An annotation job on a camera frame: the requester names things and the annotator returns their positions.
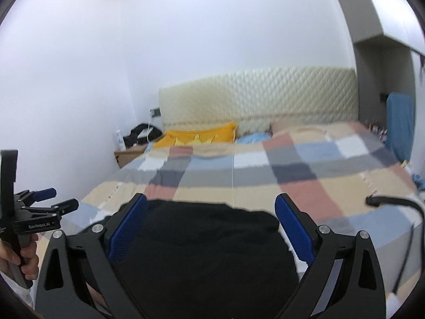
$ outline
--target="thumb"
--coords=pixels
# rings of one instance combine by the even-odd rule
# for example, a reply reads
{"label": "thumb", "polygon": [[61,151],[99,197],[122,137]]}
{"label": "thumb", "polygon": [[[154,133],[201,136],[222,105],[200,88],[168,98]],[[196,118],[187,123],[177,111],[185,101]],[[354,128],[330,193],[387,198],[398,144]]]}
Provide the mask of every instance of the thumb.
{"label": "thumb", "polygon": [[13,251],[12,247],[7,242],[2,240],[0,240],[0,259],[6,260],[16,265],[21,263],[21,259]]}

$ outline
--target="white sleeve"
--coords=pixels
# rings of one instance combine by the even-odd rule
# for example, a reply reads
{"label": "white sleeve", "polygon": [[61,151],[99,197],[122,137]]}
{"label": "white sleeve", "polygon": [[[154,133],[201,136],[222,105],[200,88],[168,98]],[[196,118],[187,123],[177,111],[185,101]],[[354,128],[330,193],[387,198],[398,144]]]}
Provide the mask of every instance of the white sleeve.
{"label": "white sleeve", "polygon": [[10,279],[3,272],[0,271],[1,276],[6,281],[6,283],[10,286],[10,288],[18,295],[22,301],[24,301],[28,306],[34,308],[34,303],[32,301],[30,290],[22,288],[19,286],[14,280]]}

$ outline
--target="plaid bedspread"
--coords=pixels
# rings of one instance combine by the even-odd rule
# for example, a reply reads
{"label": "plaid bedspread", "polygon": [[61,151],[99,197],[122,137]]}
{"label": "plaid bedspread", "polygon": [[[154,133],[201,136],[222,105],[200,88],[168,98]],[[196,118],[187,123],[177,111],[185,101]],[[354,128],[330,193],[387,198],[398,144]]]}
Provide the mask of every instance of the plaid bedspread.
{"label": "plaid bedspread", "polygon": [[[414,242],[401,282],[401,300],[419,278],[420,216],[410,208],[373,209],[364,204],[371,194],[420,202],[416,188],[381,142],[356,122],[300,126],[250,145],[152,150],[93,189],[78,211],[62,219],[62,227],[68,234],[76,233],[113,214],[138,192],[149,199],[226,202],[235,208],[271,213],[276,196],[286,192],[318,224],[344,234],[368,231],[386,291],[396,281],[413,225]],[[41,254],[50,236],[43,236]],[[302,273],[307,266],[295,259]]]}

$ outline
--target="wall socket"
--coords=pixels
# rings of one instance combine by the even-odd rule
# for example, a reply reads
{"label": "wall socket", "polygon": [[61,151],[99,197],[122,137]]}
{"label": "wall socket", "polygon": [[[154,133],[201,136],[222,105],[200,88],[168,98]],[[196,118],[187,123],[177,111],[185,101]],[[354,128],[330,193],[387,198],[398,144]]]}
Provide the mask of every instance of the wall socket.
{"label": "wall socket", "polygon": [[154,108],[150,110],[150,117],[159,117],[161,116],[161,111],[158,108]]}

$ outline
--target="bottle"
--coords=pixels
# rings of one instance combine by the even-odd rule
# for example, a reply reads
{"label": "bottle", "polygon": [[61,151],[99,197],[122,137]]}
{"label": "bottle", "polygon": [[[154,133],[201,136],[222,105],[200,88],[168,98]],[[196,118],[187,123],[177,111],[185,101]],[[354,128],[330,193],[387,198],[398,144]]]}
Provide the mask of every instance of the bottle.
{"label": "bottle", "polygon": [[124,138],[122,137],[122,133],[121,133],[121,130],[119,128],[117,128],[116,131],[115,131],[115,138],[116,138],[116,142],[118,144],[118,149],[120,151],[124,151],[126,149],[126,147],[125,147],[125,143],[124,143]]}

